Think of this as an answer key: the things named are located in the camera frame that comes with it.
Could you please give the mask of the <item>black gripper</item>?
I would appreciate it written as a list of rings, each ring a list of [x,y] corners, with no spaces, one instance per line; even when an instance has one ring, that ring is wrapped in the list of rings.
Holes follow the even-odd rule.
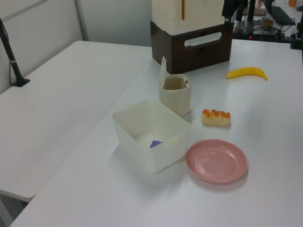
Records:
[[[243,11],[247,7],[246,0],[224,0],[222,16],[225,24],[231,24],[232,16],[236,12],[236,21],[242,21]]]

